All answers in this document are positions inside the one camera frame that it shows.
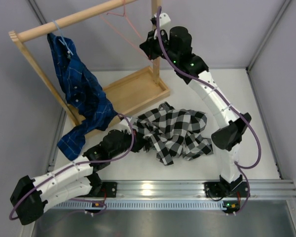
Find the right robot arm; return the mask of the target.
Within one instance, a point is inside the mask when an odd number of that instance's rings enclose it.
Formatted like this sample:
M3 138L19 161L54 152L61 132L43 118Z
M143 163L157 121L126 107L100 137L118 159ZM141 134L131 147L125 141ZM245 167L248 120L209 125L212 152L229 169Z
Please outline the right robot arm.
M187 28L177 26L170 32L161 30L148 32L147 39L140 49L150 60L158 57L169 58L176 66L176 74L192 88L203 100L214 116L219 129L211 135L213 150L218 158L221 171L220 180L208 185L209 197L231 196L237 192L243 176L235 165L239 160L239 148L242 135L251 121L249 113L237 115L219 96L220 89L214 82L205 61L192 52L192 36Z

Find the pink wire hanger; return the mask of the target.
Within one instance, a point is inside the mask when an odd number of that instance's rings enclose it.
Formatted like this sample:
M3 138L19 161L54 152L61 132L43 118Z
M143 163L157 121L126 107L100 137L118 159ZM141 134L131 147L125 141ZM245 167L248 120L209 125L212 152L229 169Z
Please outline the pink wire hanger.
M134 67L140 61L154 66L155 63L139 49L139 44L144 41L143 34L136 22L132 22L132 17L127 12L127 1L120 0L121 6L118 10L106 11L99 15L99 19L110 29L113 39L108 41L108 49L113 51L113 55L123 64L130 64Z

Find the black white checkered shirt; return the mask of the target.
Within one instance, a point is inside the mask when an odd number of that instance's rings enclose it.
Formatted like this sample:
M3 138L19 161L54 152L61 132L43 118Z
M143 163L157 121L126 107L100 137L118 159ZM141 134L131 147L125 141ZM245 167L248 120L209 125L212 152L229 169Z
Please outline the black white checkered shirt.
M212 140L201 134L206 125L203 112L175 109L167 102L133 122L133 128L147 141L144 152L155 150L156 158L165 166L172 165L174 158L193 160L213 154Z

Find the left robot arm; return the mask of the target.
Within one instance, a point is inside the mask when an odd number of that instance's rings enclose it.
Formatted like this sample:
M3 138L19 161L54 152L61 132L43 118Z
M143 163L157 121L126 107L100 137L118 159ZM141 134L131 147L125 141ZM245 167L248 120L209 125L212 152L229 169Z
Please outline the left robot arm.
M44 175L20 178L12 192L10 220L25 226L54 206L80 196L96 197L102 180L98 171L130 152L139 152L148 141L136 130L112 130L102 141L67 165Z

